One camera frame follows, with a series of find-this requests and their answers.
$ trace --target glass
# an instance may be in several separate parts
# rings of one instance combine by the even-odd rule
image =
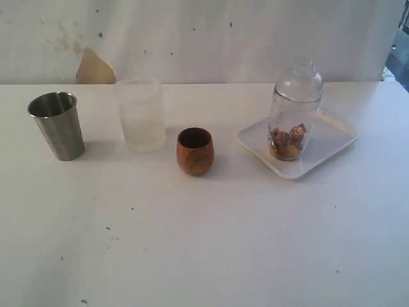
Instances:
[[[323,95],[323,82],[311,61],[292,66],[275,85],[268,123],[271,154],[299,158],[307,145]]]
[[[115,84],[123,135],[135,152],[152,152],[166,142],[162,85],[147,75]]]

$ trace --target metal tumbler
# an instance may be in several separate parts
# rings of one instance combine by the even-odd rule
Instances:
[[[84,152],[74,95],[63,91],[44,94],[30,102],[27,110],[58,160],[71,161]]]

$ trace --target brown wooden cup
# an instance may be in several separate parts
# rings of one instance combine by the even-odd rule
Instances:
[[[176,158],[188,175],[200,176],[213,164],[215,150],[212,135],[202,128],[188,128],[179,133]]]

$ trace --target drinking glass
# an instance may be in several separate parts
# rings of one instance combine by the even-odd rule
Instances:
[[[162,85],[137,74],[115,84],[123,135],[135,152],[152,152],[166,142]]]

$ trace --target cup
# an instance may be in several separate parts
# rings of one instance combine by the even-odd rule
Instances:
[[[115,84],[120,119],[127,145],[135,152],[152,152],[166,142],[162,85],[147,75],[134,74]]]
[[[179,167],[188,175],[205,174],[213,164],[215,150],[212,135],[202,128],[188,128],[179,133],[176,145]]]
[[[77,98],[57,91],[35,98],[27,107],[58,160],[71,161],[85,150],[77,113]]]

